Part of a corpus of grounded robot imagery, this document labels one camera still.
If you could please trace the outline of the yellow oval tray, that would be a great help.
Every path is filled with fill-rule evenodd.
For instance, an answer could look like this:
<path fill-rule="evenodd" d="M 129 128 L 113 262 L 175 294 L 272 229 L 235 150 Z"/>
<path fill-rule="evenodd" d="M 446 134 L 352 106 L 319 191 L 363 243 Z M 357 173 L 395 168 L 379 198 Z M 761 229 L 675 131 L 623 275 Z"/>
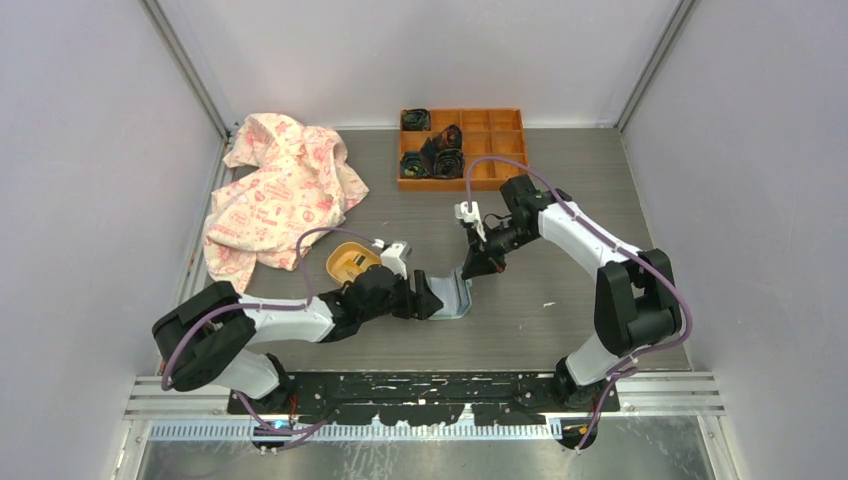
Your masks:
<path fill-rule="evenodd" d="M 331 279 L 339 286 L 352 282 L 373 265 L 380 265 L 380 257 L 357 242 L 339 245 L 328 257 L 325 268 Z"/>

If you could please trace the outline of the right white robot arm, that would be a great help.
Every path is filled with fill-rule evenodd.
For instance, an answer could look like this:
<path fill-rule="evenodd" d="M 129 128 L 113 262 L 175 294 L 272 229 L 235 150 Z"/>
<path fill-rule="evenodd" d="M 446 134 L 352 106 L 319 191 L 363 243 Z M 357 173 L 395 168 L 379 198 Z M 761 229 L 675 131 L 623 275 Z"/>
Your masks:
<path fill-rule="evenodd" d="M 542 191 L 527 174 L 508 179 L 500 193 L 508 213 L 496 226 L 486 224 L 474 201 L 454 207 L 469 245 L 461 276 L 469 280 L 501 273 L 508 253 L 538 239 L 560 248 L 590 275 L 594 332 L 558 361 L 552 380 L 558 403 L 580 410 L 624 358 L 681 330 L 680 302 L 670 290 L 670 259 L 659 249 L 619 242 L 564 191 Z"/>

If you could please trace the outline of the light green card holder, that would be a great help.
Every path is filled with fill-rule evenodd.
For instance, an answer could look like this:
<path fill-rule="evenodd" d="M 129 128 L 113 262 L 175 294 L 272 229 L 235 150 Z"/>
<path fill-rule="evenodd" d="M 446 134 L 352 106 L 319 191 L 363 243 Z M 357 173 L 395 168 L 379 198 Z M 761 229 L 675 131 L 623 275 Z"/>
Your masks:
<path fill-rule="evenodd" d="M 456 320 L 467 314 L 472 306 L 472 281 L 462 278 L 461 266 L 455 267 L 445 277 L 427 275 L 426 279 L 430 290 L 442 302 L 442 307 L 429 320 Z"/>

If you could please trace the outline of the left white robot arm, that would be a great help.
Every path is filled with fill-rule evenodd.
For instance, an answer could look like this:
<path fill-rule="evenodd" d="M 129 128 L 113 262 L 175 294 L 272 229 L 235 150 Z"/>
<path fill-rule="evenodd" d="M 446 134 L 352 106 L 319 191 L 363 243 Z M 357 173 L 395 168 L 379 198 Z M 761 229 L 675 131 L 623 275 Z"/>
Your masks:
<path fill-rule="evenodd" d="M 152 335 L 165 363 L 161 387 L 190 392 L 207 385 L 231 390 L 259 412 L 285 409 L 294 383 L 273 354 L 250 346 L 276 341 L 332 343 L 371 320 L 427 320 L 444 306 L 428 278 L 405 278 L 373 266 L 354 280 L 302 300 L 241 295 L 218 281 L 157 320 Z"/>

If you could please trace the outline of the yellow credit card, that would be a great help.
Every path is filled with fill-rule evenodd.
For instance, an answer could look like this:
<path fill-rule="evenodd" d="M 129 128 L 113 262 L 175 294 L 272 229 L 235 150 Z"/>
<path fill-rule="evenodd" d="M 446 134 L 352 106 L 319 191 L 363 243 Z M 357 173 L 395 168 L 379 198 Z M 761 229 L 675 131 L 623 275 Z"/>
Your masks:
<path fill-rule="evenodd" d="M 342 282 L 353 281 L 372 264 L 373 261 L 370 257 L 357 254 L 342 259 L 336 266 L 335 273 Z"/>

